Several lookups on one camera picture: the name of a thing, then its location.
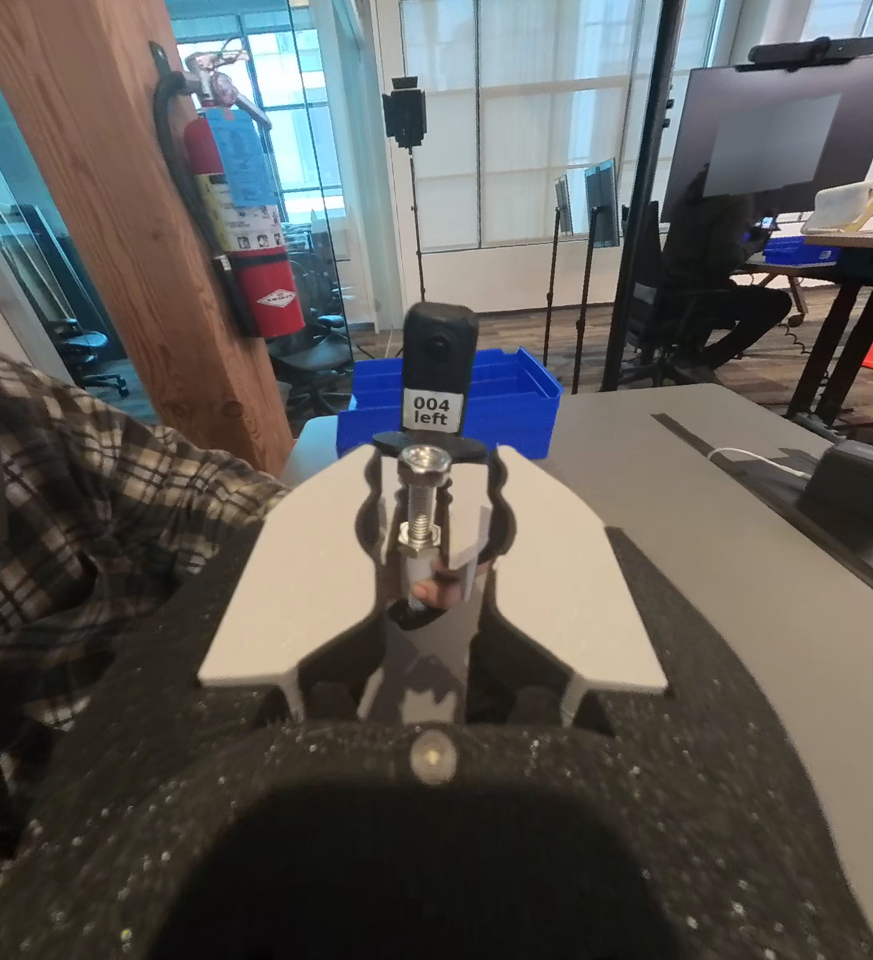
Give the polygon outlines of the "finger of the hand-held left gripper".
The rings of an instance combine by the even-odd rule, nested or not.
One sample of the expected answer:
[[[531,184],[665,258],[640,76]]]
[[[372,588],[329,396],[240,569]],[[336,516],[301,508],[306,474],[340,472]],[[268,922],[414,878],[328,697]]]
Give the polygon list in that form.
[[[378,594],[385,606],[397,600],[411,608],[422,608],[413,588],[428,580],[439,558],[439,528],[433,527],[430,541],[414,546],[401,537],[407,522],[401,519],[396,501],[379,501],[377,507],[379,533],[375,543]]]
[[[450,506],[446,534],[447,602],[468,601],[490,537],[491,506]]]

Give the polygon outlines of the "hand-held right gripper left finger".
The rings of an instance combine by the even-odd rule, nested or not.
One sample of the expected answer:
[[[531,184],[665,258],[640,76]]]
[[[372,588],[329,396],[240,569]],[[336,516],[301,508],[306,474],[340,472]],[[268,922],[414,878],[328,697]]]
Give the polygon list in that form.
[[[268,514],[197,671],[204,688],[274,688],[296,721],[326,695],[358,711],[386,652],[381,456],[360,446]]]

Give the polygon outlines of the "silver hex bolt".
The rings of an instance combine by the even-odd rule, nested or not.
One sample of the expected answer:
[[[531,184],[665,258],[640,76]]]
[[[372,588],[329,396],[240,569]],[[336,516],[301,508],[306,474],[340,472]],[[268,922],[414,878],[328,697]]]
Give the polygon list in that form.
[[[406,489],[407,522],[434,523],[438,490],[450,479],[453,461],[444,449],[430,443],[407,445],[396,460],[397,478]]]

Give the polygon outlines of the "blue plastic bin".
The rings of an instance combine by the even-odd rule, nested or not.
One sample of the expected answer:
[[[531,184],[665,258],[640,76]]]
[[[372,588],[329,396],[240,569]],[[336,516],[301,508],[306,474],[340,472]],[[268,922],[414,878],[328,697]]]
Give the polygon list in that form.
[[[512,447],[545,459],[563,386],[526,349],[476,352],[467,399],[446,390],[412,388],[404,398],[403,361],[368,359],[354,367],[350,404],[337,417],[337,455],[369,444],[374,435],[407,428],[461,435],[487,448]]]

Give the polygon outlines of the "person's left forearm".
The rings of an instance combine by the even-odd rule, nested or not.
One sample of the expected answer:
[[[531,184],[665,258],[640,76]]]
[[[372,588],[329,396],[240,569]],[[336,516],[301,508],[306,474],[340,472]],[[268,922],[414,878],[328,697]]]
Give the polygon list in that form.
[[[128,421],[107,477],[112,530],[147,574],[177,588],[289,493],[271,474],[171,427]]]

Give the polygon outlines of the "grey office chair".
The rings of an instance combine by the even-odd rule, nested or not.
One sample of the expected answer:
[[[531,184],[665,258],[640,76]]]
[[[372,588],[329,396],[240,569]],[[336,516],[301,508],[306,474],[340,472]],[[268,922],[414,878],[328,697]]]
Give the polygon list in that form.
[[[286,408],[333,416],[349,394],[335,387],[352,370],[353,351],[343,315],[319,315],[293,334],[266,340],[266,351]]]

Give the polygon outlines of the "red fire extinguisher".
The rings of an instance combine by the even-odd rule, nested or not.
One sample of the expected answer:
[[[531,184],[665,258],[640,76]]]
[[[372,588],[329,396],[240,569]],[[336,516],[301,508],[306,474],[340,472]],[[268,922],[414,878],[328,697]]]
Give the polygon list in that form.
[[[271,339],[305,325],[279,205],[237,208],[204,109],[242,109],[262,131],[266,114],[238,90],[223,68],[244,62],[242,49],[189,54],[172,68],[156,41],[149,50],[158,72],[152,96],[155,136],[167,173],[210,257],[238,333]],[[275,174],[265,158],[270,172]]]

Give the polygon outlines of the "black panel stand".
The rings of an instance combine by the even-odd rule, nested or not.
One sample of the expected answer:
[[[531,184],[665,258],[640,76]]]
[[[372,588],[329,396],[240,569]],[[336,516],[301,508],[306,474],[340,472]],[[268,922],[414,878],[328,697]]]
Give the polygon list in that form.
[[[587,309],[595,251],[616,248],[620,244],[619,198],[615,159],[611,158],[584,171],[584,198],[587,213],[587,241],[582,288],[575,323],[574,359],[571,394],[579,391],[587,331]]]
[[[559,259],[559,246],[563,235],[573,234],[572,209],[570,203],[569,184],[567,174],[561,175],[554,182],[554,212],[553,227],[550,244],[550,274],[549,286],[546,294],[546,316],[544,321],[542,364],[549,366],[551,330],[554,312],[554,298],[556,293],[556,273]]]

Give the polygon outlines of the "black light stand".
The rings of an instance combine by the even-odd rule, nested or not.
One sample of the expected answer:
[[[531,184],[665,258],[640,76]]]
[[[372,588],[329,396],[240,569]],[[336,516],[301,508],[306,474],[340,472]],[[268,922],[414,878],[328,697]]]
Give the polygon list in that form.
[[[427,300],[423,270],[422,244],[419,222],[419,194],[415,150],[427,133],[426,95],[416,76],[391,80],[392,90],[382,94],[382,112],[385,135],[407,153],[410,176],[411,214],[414,228],[415,256],[418,272],[419,301]]]

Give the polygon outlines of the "blue paper tag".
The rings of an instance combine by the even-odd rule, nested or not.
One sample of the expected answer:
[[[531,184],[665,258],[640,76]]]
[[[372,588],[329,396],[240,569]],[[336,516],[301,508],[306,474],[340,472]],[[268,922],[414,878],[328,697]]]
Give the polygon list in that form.
[[[251,114],[241,108],[213,106],[204,108],[203,115],[234,206],[240,210],[277,206],[275,178]]]

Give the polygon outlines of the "black device box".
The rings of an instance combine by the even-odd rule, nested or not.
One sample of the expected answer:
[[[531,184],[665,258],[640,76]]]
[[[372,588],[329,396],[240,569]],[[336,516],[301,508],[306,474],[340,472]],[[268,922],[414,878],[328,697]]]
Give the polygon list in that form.
[[[831,445],[804,486],[800,502],[873,524],[873,445],[850,439]]]

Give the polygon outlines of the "white and yellow bundle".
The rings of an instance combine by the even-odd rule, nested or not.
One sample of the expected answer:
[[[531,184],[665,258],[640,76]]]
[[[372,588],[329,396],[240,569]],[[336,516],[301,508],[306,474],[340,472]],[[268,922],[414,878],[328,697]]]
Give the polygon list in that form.
[[[817,192],[814,209],[800,232],[808,234],[856,233],[873,217],[873,179]]]

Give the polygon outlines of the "wooden office desk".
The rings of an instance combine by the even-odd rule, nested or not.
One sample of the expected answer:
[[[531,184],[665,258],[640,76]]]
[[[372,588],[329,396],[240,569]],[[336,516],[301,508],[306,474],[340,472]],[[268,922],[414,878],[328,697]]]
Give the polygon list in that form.
[[[838,419],[873,346],[873,231],[838,234],[839,292],[819,331],[811,358],[815,385],[836,362],[819,399],[807,414],[814,433],[836,441]]]

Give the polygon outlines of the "black webcam bar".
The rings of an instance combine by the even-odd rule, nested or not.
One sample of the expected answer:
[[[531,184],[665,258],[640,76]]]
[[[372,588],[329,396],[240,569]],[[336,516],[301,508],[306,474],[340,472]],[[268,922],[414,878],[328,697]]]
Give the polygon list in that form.
[[[790,73],[803,68],[843,66],[873,55],[873,35],[831,38],[823,35],[807,41],[760,44],[752,47],[738,70],[782,69]]]

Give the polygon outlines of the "wooden post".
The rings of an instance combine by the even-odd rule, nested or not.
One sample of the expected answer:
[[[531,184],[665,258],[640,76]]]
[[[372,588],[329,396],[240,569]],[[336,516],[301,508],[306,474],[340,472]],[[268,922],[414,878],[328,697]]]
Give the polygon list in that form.
[[[158,145],[165,2],[0,1],[0,91],[160,422],[279,476],[295,439]]]

